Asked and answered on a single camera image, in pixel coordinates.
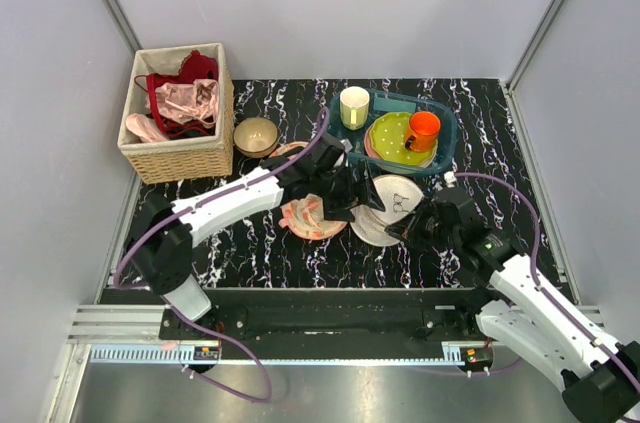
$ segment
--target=white wall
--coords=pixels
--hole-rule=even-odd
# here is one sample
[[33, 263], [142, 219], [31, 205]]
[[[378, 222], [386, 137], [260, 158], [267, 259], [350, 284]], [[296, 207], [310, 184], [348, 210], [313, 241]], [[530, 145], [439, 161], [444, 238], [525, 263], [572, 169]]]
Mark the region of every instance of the white wall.
[[516, 89], [580, 293], [640, 339], [640, 0], [569, 0]]
[[236, 78], [506, 78], [551, 0], [119, 1], [144, 47], [222, 41]]
[[0, 421], [37, 421], [131, 176], [131, 55], [101, 0], [0, 0]]

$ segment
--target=marble surface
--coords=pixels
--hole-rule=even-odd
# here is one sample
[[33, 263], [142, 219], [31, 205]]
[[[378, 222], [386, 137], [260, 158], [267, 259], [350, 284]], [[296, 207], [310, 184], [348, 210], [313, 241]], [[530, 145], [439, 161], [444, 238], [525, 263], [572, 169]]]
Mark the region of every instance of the marble surface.
[[[497, 80], [252, 80], [235, 81], [236, 114], [266, 116], [281, 133], [280, 143], [308, 140], [318, 110], [350, 85], [430, 98], [448, 105], [459, 123], [453, 168], [489, 173], [516, 185], [533, 199], [531, 183], [518, 147], [513, 122]], [[166, 198], [188, 198], [211, 190], [257, 166], [237, 151], [234, 173], [227, 178], [202, 178], [142, 185], [138, 209], [151, 192]], [[416, 178], [426, 195], [442, 184], [442, 175]], [[463, 182], [489, 224], [513, 232], [530, 249], [533, 223], [525, 205], [497, 184]], [[201, 244], [193, 268], [205, 288], [433, 288], [460, 286], [457, 256], [445, 247], [417, 251], [399, 244], [376, 248], [347, 226], [325, 241], [306, 241], [278, 225], [278, 211], [253, 215], [220, 231]], [[558, 274], [543, 229], [538, 266], [555, 284]], [[137, 278], [135, 269], [125, 281]]]

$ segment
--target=teal dish rack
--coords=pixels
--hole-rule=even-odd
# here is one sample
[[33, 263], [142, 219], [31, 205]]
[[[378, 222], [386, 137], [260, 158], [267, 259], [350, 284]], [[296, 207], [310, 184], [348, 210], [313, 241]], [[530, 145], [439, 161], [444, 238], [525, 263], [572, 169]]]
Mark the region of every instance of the teal dish rack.
[[[337, 93], [329, 104], [329, 134], [340, 140], [349, 140], [351, 142], [353, 149], [349, 152], [350, 161], [366, 160], [371, 166], [383, 171], [408, 176], [435, 175], [450, 169], [458, 138], [458, 120], [450, 108], [433, 100], [423, 100], [412, 96], [371, 89], [367, 89], [367, 91], [370, 96], [369, 114], [367, 115], [367, 122], [359, 130], [350, 130], [342, 124], [340, 119], [340, 93]], [[409, 113], [431, 111], [440, 118], [441, 128], [438, 136], [438, 150], [433, 162], [426, 168], [371, 158], [367, 155], [364, 148], [364, 136], [367, 129], [377, 118], [392, 111], [407, 111]]]

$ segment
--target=tan bowl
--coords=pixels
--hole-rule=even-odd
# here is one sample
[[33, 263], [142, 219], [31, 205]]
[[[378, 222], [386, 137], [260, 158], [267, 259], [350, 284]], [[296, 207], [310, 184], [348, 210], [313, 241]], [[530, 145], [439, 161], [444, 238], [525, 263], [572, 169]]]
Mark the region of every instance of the tan bowl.
[[264, 158], [278, 145], [278, 127], [267, 118], [247, 118], [236, 126], [233, 142], [245, 156]]

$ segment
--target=cup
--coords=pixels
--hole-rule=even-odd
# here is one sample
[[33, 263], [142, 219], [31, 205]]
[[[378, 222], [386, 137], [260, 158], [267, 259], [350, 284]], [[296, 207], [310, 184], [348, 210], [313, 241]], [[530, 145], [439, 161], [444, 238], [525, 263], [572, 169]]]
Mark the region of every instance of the cup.
[[404, 140], [407, 150], [425, 152], [433, 148], [440, 133], [440, 118], [430, 111], [417, 111], [409, 118]]
[[340, 119], [350, 130], [364, 126], [369, 114], [369, 92], [359, 86], [350, 86], [340, 92]]

